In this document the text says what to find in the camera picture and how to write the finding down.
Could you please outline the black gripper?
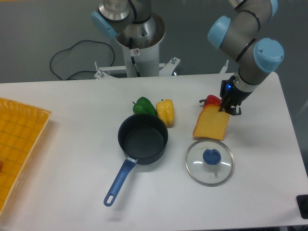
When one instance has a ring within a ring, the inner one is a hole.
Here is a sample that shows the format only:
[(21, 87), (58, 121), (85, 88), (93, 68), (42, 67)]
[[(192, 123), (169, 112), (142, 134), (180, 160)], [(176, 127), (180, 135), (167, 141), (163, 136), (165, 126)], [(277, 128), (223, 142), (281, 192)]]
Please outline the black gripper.
[(219, 112), (241, 115), (240, 105), (252, 92), (254, 85), (248, 84), (240, 76), (231, 76), (222, 80), (220, 87), (221, 105)]

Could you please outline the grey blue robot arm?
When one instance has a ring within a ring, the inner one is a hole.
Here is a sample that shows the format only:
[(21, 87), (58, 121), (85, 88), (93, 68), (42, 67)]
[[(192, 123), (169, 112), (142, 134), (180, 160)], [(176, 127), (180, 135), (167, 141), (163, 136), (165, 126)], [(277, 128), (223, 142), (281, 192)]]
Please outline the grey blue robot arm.
[[(237, 15), (220, 17), (207, 38), (239, 65), (238, 71), (220, 87), (220, 111), (240, 115), (240, 105), (284, 58), (281, 44), (254, 35), (276, 13), (275, 0), (232, 0)], [(159, 45), (166, 32), (161, 17), (152, 12), (149, 0), (104, 0), (91, 19), (106, 37), (121, 45), (128, 77), (156, 77), (173, 71), (159, 67)]]

